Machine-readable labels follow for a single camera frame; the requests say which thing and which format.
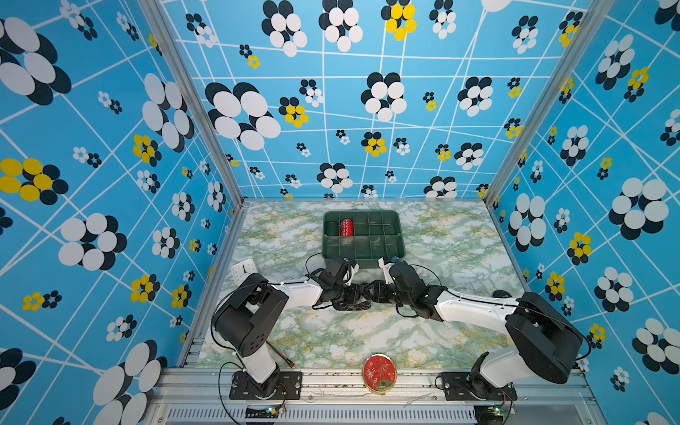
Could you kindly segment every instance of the robotic arm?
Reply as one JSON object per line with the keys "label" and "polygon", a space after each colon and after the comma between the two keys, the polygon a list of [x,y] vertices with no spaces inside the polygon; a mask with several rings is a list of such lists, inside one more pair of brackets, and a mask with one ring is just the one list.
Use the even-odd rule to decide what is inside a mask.
{"label": "robotic arm", "polygon": [[[280,313],[328,301],[341,311],[367,309],[371,302],[407,305],[424,319],[466,322],[511,337],[515,345],[483,353],[475,362],[467,381],[478,398],[532,376],[556,384],[567,381],[583,336],[538,294],[526,292],[520,298],[466,295],[426,285],[406,262],[379,263],[385,280],[360,285],[352,283],[358,270],[353,260],[332,260],[327,268],[295,283],[274,284],[259,273],[249,275],[218,308],[212,326],[236,348],[250,376],[250,390],[265,398],[277,385],[279,368],[265,342]],[[259,309],[252,313],[246,303]]]}

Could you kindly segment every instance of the green and white marble surface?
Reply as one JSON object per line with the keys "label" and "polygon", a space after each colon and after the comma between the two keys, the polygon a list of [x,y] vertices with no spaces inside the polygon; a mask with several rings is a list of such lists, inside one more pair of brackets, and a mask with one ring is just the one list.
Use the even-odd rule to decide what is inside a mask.
{"label": "green and white marble surface", "polygon": [[[321,252],[324,213],[347,209],[393,209],[399,213],[406,247],[404,260],[432,269],[449,288],[490,295],[504,289],[523,293],[510,258],[482,202],[254,202],[248,207],[232,265],[253,258],[260,274],[272,280],[305,274],[305,260]],[[309,270],[323,267],[320,255]],[[427,284],[438,284],[417,268]],[[381,278],[379,269],[361,269],[354,282]],[[235,288],[228,275],[222,294]],[[404,307],[403,314],[412,310]],[[220,367],[233,355],[206,336],[197,367]],[[301,368],[358,368],[375,353],[385,354],[397,368],[463,369],[484,351],[508,345],[493,330],[459,322],[402,318],[393,305],[373,304],[370,310],[340,312],[332,307],[284,311],[269,341]],[[287,367],[272,351],[272,356]]]}

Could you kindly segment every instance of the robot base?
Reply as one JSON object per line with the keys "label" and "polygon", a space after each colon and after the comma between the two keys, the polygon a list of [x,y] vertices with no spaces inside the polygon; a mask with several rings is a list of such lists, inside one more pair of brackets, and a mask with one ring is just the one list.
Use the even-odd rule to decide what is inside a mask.
{"label": "robot base", "polygon": [[[439,374],[439,376],[441,376],[442,385],[444,385],[446,401],[479,400],[472,395],[472,385],[467,380],[469,375],[470,373],[468,372],[442,372]],[[498,388],[497,390],[490,392],[487,395],[486,400],[503,401],[503,392],[505,392],[505,399],[507,401],[517,400],[517,392],[515,391],[515,386],[512,384],[512,382],[503,388]]]}
{"label": "robot base", "polygon": [[275,389],[274,395],[271,398],[267,398],[270,394],[263,394],[253,384],[252,378],[246,372],[238,371],[234,373],[231,380],[229,398],[231,400],[282,400],[282,395],[285,395],[286,400],[299,400],[302,372],[281,371],[276,385],[278,384],[284,384],[288,392],[282,394],[282,388],[278,387]]}

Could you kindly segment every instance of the blue patterned backdrop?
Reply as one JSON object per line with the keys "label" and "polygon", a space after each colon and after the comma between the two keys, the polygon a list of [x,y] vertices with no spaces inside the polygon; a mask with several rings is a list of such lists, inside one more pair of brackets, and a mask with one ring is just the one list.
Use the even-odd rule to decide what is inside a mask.
{"label": "blue patterned backdrop", "polygon": [[0,4],[0,424],[137,423],[177,363],[233,205],[162,54],[134,1]]}
{"label": "blue patterned backdrop", "polygon": [[270,199],[483,196],[589,4],[163,1],[241,191]]}
{"label": "blue patterned backdrop", "polygon": [[615,2],[493,203],[610,424],[680,418],[679,4]]}

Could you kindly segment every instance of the green compartment organizer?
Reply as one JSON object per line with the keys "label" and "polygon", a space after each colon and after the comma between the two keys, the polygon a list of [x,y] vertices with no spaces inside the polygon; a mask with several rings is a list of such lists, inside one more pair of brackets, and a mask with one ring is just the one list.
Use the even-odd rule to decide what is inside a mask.
{"label": "green compartment organizer", "polygon": [[[340,236],[340,223],[354,222],[354,236]],[[353,258],[364,269],[377,269],[378,258],[403,258],[404,239],[399,214],[389,210],[330,211],[324,214],[322,255]]]}

